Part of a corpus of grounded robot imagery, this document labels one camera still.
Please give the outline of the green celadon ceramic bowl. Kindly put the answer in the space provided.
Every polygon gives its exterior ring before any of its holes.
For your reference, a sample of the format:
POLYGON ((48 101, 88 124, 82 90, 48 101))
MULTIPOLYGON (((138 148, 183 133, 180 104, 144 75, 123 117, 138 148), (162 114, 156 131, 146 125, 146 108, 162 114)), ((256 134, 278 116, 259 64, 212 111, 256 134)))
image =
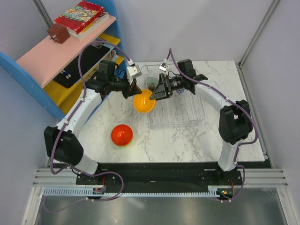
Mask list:
POLYGON ((146 86, 150 91, 154 91, 158 85, 158 79, 155 77, 146 78, 146 86))

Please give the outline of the yellow-orange plastic bowl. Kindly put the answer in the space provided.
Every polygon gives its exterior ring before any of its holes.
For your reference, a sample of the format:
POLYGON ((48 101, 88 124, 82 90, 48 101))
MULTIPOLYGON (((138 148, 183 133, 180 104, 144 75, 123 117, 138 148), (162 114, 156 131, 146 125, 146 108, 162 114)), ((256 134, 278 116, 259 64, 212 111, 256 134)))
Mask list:
POLYGON ((151 100, 152 92, 148 89, 143 89, 141 94, 134 96, 133 106, 139 113, 148 113, 155 107, 156 100, 151 100))

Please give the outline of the red patterned ceramic bowl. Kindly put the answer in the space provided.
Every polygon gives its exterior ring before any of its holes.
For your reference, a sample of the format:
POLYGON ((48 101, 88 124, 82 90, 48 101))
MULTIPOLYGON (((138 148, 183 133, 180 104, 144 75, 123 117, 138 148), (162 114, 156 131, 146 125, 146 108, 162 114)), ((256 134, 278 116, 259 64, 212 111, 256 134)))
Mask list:
POLYGON ((177 97, 183 97, 188 93, 188 91, 186 89, 178 89, 176 90, 175 94, 177 97))

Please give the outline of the red-orange plastic bowl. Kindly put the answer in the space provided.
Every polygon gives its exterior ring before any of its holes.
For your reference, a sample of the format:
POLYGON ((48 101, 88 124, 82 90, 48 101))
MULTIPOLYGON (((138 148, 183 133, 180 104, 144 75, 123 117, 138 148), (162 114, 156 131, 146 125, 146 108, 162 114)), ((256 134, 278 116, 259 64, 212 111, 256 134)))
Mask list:
POLYGON ((128 146, 134 137, 133 130, 126 124, 119 124, 111 131, 112 142, 119 147, 128 146))

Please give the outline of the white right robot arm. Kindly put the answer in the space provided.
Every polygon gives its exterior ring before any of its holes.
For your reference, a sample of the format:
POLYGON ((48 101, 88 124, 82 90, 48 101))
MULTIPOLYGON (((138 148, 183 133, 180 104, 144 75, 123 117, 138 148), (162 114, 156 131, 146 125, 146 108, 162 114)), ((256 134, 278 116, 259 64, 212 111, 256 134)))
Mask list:
POLYGON ((237 147, 253 130, 250 120, 249 104, 245 100, 230 103, 230 100, 221 96, 218 90, 208 84, 208 78, 197 74, 191 60, 181 60, 175 64, 178 74, 168 75, 169 68, 165 62, 158 66, 162 71, 159 74, 150 100, 170 98, 174 91, 185 89, 192 94, 203 98, 219 113, 218 131, 223 140, 221 155, 218 160, 220 170, 215 172, 215 180, 219 184, 226 184, 232 178, 231 170, 236 167, 237 147))

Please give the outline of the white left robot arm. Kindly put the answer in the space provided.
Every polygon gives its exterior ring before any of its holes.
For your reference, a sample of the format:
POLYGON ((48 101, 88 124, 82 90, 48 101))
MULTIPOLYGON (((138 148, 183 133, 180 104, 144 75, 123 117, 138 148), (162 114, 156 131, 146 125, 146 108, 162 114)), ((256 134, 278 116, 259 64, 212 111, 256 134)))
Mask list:
POLYGON ((110 92, 121 92, 124 98, 142 92, 136 81, 142 74, 138 65, 132 63, 128 66, 123 78, 114 74, 115 66, 113 61, 102 61, 99 70, 85 82, 85 89, 68 114, 56 126, 45 129, 46 151, 53 174, 58 174, 58 171, 53 169, 53 162, 56 160, 86 173, 87 180, 92 184, 102 181, 103 173, 98 170, 99 163, 84 154, 78 140, 81 129, 94 109, 110 92))

